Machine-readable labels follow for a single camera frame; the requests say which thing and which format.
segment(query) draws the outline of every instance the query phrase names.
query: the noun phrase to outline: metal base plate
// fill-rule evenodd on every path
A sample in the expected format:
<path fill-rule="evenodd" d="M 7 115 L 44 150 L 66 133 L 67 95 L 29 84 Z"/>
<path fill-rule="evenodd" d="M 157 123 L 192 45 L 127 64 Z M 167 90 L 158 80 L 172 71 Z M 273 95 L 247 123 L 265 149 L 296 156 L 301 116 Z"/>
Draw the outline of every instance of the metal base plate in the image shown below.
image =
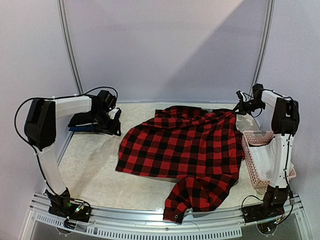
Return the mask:
<path fill-rule="evenodd" d="M 299 197 L 295 197 L 295 214 L 302 209 Z M 35 194 L 30 205 L 28 223 L 23 240 L 29 240 L 35 223 L 42 222 L 59 229 L 64 228 L 65 218 L 48 213 L 50 200 Z M 285 204 L 289 211 L 290 203 Z M 128 210 L 92 206 L 89 223 L 77 222 L 75 233 L 112 240 L 222 240 L 240 238 L 245 226 L 240 207 L 216 209 L 212 212 L 187 211 L 182 224 L 163 221 L 163 210 Z"/>
<path fill-rule="evenodd" d="M 284 208 L 275 209 L 275 211 L 265 214 L 261 204 L 245 206 L 242 208 L 244 222 L 252 223 L 264 219 L 274 218 L 284 212 Z"/>

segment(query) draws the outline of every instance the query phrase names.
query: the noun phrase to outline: metal frame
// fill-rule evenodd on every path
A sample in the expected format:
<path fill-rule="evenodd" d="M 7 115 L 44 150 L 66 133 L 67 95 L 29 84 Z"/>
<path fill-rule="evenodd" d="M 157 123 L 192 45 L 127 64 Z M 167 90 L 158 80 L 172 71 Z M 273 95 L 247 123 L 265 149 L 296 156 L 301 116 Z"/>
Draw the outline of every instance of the metal frame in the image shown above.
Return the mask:
<path fill-rule="evenodd" d="M 75 87 L 78 91 L 78 94 L 83 94 L 84 90 L 82 87 L 82 83 L 80 80 L 79 72 L 77 69 L 76 59 L 74 50 L 71 44 L 70 34 L 69 34 L 69 28 L 68 28 L 68 21 L 67 21 L 67 15 L 66 15 L 66 9 L 65 9 L 65 1 L 64 0 L 57 0 L 58 3 L 58 10 L 59 10 L 59 16 L 60 16 L 60 23 L 62 27 L 62 34 L 64 38 L 65 43 L 65 49 L 66 53 L 68 55 L 70 68 L 72 71 Z"/>
<path fill-rule="evenodd" d="M 302 239 L 312 239 L 308 221 L 299 196 L 294 196 L 295 204 L 292 211 L 296 215 Z M 35 194 L 30 208 L 29 219 L 22 239 L 29 240 L 35 222 L 39 221 L 60 229 L 64 218 L 48 213 L 49 199 L 41 194 Z M 291 209 L 289 201 L 284 205 L 288 213 Z M 93 206 L 89 223 L 78 222 L 74 232 L 104 239 L 141 239 L 141 240 L 204 240 L 231 239 L 241 237 L 241 227 L 245 226 L 240 207 L 216 209 L 212 212 L 192 212 L 184 215 L 183 223 L 163 221 L 163 211 L 142 211 L 116 209 Z"/>
<path fill-rule="evenodd" d="M 57 2 L 58 2 L 58 9 L 59 9 L 59 15 L 60 15 L 60 22 L 61 22 L 61 26 L 62 26 L 63 38 L 64 38 L 66 52 L 67 52 L 67 55 L 69 58 L 70 67 L 71 67 L 71 71 L 73 74 L 75 86 L 78 90 L 78 93 L 83 94 L 84 90 L 83 90 L 80 75 L 79 75 L 79 72 L 77 69 L 74 50 L 72 47 L 71 37 L 70 37 L 70 33 L 69 33 L 69 28 L 68 28 L 68 20 L 67 20 L 66 8 L 65 8 L 65 1 L 64 0 L 57 0 Z M 253 80 L 252 80 L 251 86 L 248 90 L 249 94 L 252 94 L 252 86 L 258 82 L 258 78 L 259 78 L 259 75 L 261 72 L 263 60 L 264 60 L 266 49 L 267 49 L 267 43 L 268 43 L 268 38 L 269 38 L 269 33 L 270 33 L 270 28 L 271 28 L 275 0 L 267 0 L 267 4 L 268 4 L 268 6 L 267 6 L 266 14 L 265 14 L 265 22 L 264 22 L 263 34 L 262 34 L 261 43 L 260 43 L 259 55 L 258 55 L 256 67 L 254 70 Z"/>
<path fill-rule="evenodd" d="M 267 44 L 268 44 L 271 23 L 272 23 L 272 16 L 273 16 L 274 7 L 275 7 L 275 0 L 267 0 L 267 1 L 268 1 L 268 7 L 265 15 L 265 22 L 264 22 L 263 35 L 262 35 L 261 44 L 260 44 L 259 57 L 256 63 L 252 84 L 248 91 L 249 95 L 252 94 L 252 86 L 258 82 L 262 65 L 264 62 L 266 50 L 267 50 Z"/>

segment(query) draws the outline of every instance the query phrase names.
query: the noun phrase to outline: shirt sleeve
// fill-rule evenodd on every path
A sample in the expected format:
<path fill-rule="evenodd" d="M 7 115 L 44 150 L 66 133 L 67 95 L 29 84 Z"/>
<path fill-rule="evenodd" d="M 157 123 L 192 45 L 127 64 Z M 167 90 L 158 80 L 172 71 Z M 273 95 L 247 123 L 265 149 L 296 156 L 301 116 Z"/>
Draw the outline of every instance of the shirt sleeve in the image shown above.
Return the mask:
<path fill-rule="evenodd" d="M 194 212 L 215 210 L 227 198 L 238 178 L 238 175 L 229 174 L 183 178 L 165 201 L 163 220 L 181 224 L 187 209 L 192 208 Z"/>

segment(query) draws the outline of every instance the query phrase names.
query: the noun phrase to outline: shirt cuff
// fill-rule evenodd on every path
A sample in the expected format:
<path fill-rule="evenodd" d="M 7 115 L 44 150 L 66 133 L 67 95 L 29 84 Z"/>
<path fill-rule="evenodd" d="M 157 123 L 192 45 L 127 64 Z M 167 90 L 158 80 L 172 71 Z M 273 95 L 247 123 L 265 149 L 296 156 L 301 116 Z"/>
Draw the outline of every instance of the shirt cuff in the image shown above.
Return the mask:
<path fill-rule="evenodd" d="M 178 210 L 170 210 L 168 208 L 164 209 L 163 212 L 163 220 L 169 220 L 171 222 L 181 224 L 184 219 L 184 212 L 180 212 Z"/>

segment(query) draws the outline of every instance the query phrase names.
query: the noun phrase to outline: white panel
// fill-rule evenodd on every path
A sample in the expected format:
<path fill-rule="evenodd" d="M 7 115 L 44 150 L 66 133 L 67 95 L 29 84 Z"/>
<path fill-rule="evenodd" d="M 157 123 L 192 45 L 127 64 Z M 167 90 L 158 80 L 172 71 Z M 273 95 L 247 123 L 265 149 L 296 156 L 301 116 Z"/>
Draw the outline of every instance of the white panel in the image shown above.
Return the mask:
<path fill-rule="evenodd" d="M 77 96 L 72 98 L 57 99 L 55 101 L 55 118 L 72 116 L 78 113 L 91 111 L 91 98 L 88 96 Z"/>
<path fill-rule="evenodd" d="M 314 239 L 320 236 L 320 1 L 275 1 L 268 47 L 259 82 L 299 103 L 300 124 L 291 161 L 292 187 L 302 200 Z M 258 118 L 269 129 L 273 111 Z"/>
<path fill-rule="evenodd" d="M 267 0 L 67 0 L 84 91 L 119 100 L 237 102 L 258 61 Z"/>
<path fill-rule="evenodd" d="M 55 144 L 45 147 L 42 151 L 37 149 L 41 168 L 45 179 L 49 183 L 51 194 L 61 195 L 66 190 L 66 185 L 61 177 L 59 167 L 55 155 Z"/>
<path fill-rule="evenodd" d="M 30 97 L 76 93 L 56 0 L 0 0 L 0 239 L 17 240 L 35 192 L 44 182 L 33 150 L 14 130 L 17 107 Z M 21 109 L 23 132 L 28 105 Z M 68 136 L 57 122 L 56 154 Z"/>

